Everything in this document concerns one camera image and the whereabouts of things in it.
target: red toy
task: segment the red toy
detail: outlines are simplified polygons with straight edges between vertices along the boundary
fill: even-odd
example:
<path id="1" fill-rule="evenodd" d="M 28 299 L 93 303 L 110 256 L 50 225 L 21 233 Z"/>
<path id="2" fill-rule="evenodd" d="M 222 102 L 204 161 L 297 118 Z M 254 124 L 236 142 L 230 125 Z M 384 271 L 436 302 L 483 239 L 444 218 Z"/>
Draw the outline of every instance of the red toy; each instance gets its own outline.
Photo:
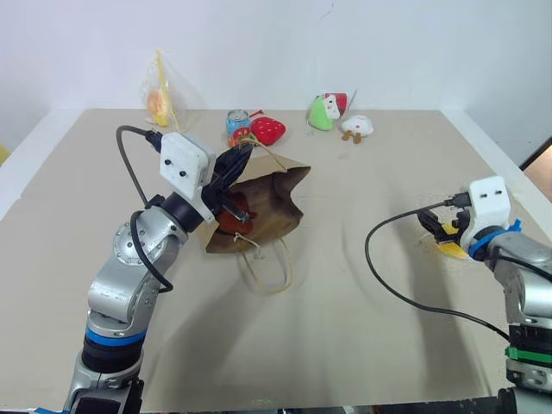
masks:
<path id="1" fill-rule="evenodd" d="M 251 132 L 260 143 L 273 145 L 285 133 L 285 126 L 275 119 L 261 116 L 251 122 Z"/>

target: blue ring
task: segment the blue ring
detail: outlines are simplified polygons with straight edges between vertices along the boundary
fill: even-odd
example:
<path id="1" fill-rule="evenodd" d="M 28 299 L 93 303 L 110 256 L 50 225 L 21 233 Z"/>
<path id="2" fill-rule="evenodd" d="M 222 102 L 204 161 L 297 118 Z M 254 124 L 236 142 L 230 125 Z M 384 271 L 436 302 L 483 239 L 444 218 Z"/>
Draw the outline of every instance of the blue ring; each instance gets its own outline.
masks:
<path id="1" fill-rule="evenodd" d="M 494 233 L 491 233 L 490 235 L 486 235 L 485 237 L 479 239 L 467 251 L 469 253 L 469 257 L 471 257 L 473 259 L 475 254 L 477 253 L 477 251 L 480 248 L 482 248 L 482 247 L 486 246 L 487 244 L 489 244 L 491 242 L 491 240 L 494 239 L 497 235 L 503 235 L 504 233 L 509 233 L 511 231 L 517 231 L 517 232 L 521 231 L 521 220 L 516 219 L 514 224 L 512 224 L 512 226 L 510 226 L 508 229 L 495 231 Z"/>
<path id="2" fill-rule="evenodd" d="M 126 345 L 130 345 L 144 339 L 146 337 L 146 333 L 147 331 L 144 330 L 140 334 L 132 336 L 127 336 L 123 338 L 108 338 L 107 336 L 98 335 L 97 333 L 92 332 L 89 327 L 86 327 L 86 337 L 91 341 L 94 341 L 95 343 L 99 343 L 100 345 L 104 345 L 106 347 L 124 347 Z"/>

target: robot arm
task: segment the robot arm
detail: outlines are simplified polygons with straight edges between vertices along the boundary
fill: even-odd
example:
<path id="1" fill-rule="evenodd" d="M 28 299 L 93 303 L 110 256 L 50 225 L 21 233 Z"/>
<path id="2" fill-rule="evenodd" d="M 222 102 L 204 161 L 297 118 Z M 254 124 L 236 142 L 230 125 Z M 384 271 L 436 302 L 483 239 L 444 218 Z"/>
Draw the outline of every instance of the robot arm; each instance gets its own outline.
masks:
<path id="1" fill-rule="evenodd" d="M 500 177 L 475 181 L 462 193 L 466 202 L 447 235 L 435 214 L 418 214 L 437 242 L 456 242 L 484 261 L 504 287 L 510 345 L 506 378 L 516 387 L 501 390 L 499 412 L 544 413 L 552 407 L 552 248 L 507 226 L 510 202 Z"/>
<path id="2" fill-rule="evenodd" d="M 234 147 L 215 160 L 208 148 L 189 136 L 120 127 L 117 141 L 141 196 L 122 148 L 123 131 L 144 135 L 160 152 L 161 175 L 175 192 L 167 199 L 155 196 L 116 231 L 111 256 L 89 291 L 85 341 L 65 413 L 140 411 L 142 345 L 159 294 L 173 288 L 163 273 L 176 260 L 188 233 L 202 221 L 212 222 L 221 209 L 231 210 L 242 221 L 248 219 L 228 204 L 225 193 L 244 170 L 251 144 Z"/>

